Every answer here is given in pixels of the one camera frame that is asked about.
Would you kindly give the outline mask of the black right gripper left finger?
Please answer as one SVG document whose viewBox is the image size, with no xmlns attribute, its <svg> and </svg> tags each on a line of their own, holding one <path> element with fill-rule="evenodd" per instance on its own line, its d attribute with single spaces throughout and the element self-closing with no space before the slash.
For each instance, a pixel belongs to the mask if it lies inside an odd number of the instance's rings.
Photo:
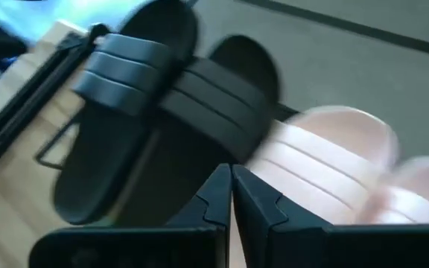
<svg viewBox="0 0 429 268">
<path fill-rule="evenodd" d="M 232 171 L 220 164 L 166 224 L 62 228 L 40 238 L 30 268 L 221 268 L 229 265 Z"/>
</svg>

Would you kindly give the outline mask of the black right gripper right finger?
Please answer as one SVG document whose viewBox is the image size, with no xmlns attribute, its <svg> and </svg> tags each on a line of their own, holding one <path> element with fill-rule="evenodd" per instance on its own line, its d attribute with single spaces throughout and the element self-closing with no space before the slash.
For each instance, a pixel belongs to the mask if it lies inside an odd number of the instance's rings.
<svg viewBox="0 0 429 268">
<path fill-rule="evenodd" d="M 333 225 L 241 165 L 232 175 L 248 267 L 429 267 L 429 224 Z"/>
</svg>

